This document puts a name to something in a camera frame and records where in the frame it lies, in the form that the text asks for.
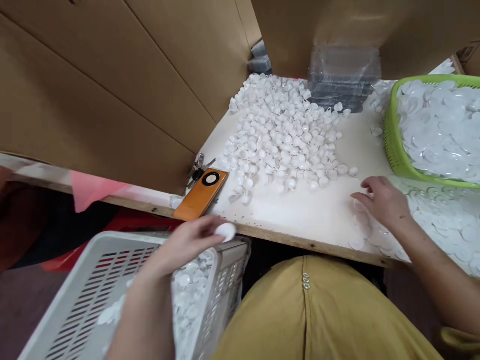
green plastic basket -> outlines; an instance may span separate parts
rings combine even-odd
[[[407,77],[398,81],[391,91],[391,101],[383,124],[386,154],[393,172],[401,177],[421,180],[428,183],[441,184],[449,187],[480,189],[480,185],[475,183],[447,180],[425,175],[414,168],[410,163],[409,157],[404,149],[402,134],[400,133],[399,128],[400,115],[397,113],[397,93],[399,87],[406,82],[411,82],[413,80],[421,80],[426,84],[439,84],[447,80],[453,80],[456,82],[458,88],[466,86],[475,89],[480,88],[480,77],[466,75],[424,75]]]

white plastic lid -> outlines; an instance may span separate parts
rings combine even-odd
[[[236,233],[237,233],[237,228],[235,227],[235,225],[233,225],[230,222],[220,225],[215,230],[216,235],[222,235],[225,237],[225,240],[223,240],[224,243],[232,240],[235,237]]]

green basket rim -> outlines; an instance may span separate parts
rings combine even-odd
[[[391,119],[390,121],[392,122],[390,124],[391,125],[390,131],[392,131],[392,135],[394,137],[392,140],[395,142],[399,142],[400,148],[401,148],[401,152],[399,155],[403,161],[403,165],[405,165],[408,171],[410,171],[410,173],[412,173],[412,175],[417,178],[416,180],[422,180],[428,183],[436,183],[436,184],[441,184],[444,186],[451,186],[456,188],[480,189],[480,185],[472,182],[455,181],[455,180],[428,176],[421,173],[420,171],[418,171],[416,168],[413,167],[407,155],[407,152],[404,149],[404,142],[402,140],[402,135],[400,134],[400,128],[398,126],[400,122],[400,115],[397,112],[397,94],[399,91],[399,87],[401,87],[403,84],[407,82],[411,82],[414,80],[421,80],[424,83],[428,83],[428,84],[438,84],[444,81],[453,80],[456,82],[459,88],[463,88],[469,85],[480,87],[480,77],[468,76],[468,75],[422,75],[422,76],[412,76],[412,77],[403,78],[397,81],[391,90],[390,109],[389,109],[390,119]]]

white plastic basket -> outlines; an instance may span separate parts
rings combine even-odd
[[[115,326],[98,326],[98,317],[126,293],[127,282],[170,233],[155,236],[106,231],[93,238],[18,359],[103,359]],[[196,341],[187,350],[189,359],[212,355],[237,310],[250,242],[236,237],[209,251],[214,261],[195,323]]]

hand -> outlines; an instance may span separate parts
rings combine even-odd
[[[221,244],[225,236],[214,233],[224,223],[226,221],[213,215],[183,223],[152,256],[145,270],[160,276],[172,274],[205,250]]]
[[[372,196],[356,192],[351,197],[361,202],[388,230],[392,231],[413,221],[407,198],[386,177],[371,176],[361,183],[361,187],[368,189]]]

